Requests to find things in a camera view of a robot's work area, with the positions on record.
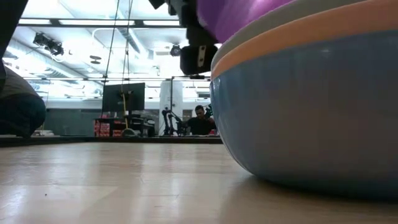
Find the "table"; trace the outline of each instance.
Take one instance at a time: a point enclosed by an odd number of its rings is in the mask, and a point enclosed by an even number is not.
[[[223,145],[82,143],[0,150],[1,223],[398,223],[398,205],[261,182]]]
[[[97,122],[109,124],[110,137],[113,137],[113,130],[124,130],[126,128],[126,120],[124,118],[96,118],[95,123]],[[146,124],[142,118],[130,118],[129,128],[139,130],[142,138],[144,137],[144,131],[153,127],[153,125]]]

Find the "light fixture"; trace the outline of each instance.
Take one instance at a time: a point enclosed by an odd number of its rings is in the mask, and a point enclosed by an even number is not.
[[[48,50],[53,56],[64,54],[62,43],[46,37],[43,33],[36,33],[33,43],[39,47],[44,47],[44,49]]]
[[[29,24],[45,24],[50,25],[51,22],[49,19],[20,19],[20,25],[29,25]]]
[[[147,26],[179,26],[180,21],[144,21]]]
[[[23,77],[25,80],[58,80],[58,81],[166,81],[166,78],[39,78]],[[184,78],[175,78],[174,81],[181,82],[209,82],[209,80],[189,80]]]
[[[61,19],[59,20],[61,25],[79,25],[79,26],[133,26],[135,23],[134,21],[129,20],[115,20],[112,19],[95,19],[95,20],[88,20],[88,19]]]

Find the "ceiling light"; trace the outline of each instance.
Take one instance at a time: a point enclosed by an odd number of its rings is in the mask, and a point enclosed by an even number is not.
[[[112,19],[98,19],[98,20],[88,20],[88,19],[62,19],[59,20],[62,25],[80,25],[80,26],[133,26],[134,21],[127,20],[115,20]]]
[[[51,22],[49,19],[20,19],[19,24],[48,24],[50,25]]]
[[[180,21],[144,21],[147,26],[179,26]]]
[[[104,77],[104,75],[100,74],[100,73],[91,73],[91,74],[88,74],[88,76],[89,76],[89,78],[102,78],[102,77]]]
[[[59,80],[59,81],[82,81],[83,78],[48,78],[48,80]]]
[[[36,78],[36,77],[23,77],[25,80],[41,80],[42,78]]]

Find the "spotlight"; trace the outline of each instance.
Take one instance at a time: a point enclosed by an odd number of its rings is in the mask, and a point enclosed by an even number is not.
[[[44,47],[45,50],[48,50],[54,56],[64,54],[62,43],[55,42],[44,36],[44,34],[36,33],[33,43],[40,47]]]
[[[174,44],[171,51],[170,51],[170,55],[173,57],[178,57],[181,54],[181,48],[178,44]]]

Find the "man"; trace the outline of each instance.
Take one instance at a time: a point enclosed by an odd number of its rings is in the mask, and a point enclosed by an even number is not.
[[[201,105],[195,108],[196,118],[187,121],[187,125],[191,127],[193,135],[208,135],[211,130],[216,129],[216,124],[212,118],[206,118],[205,109]]]
[[[5,73],[0,91],[0,134],[29,138],[44,123],[45,104],[21,76],[7,67]]]

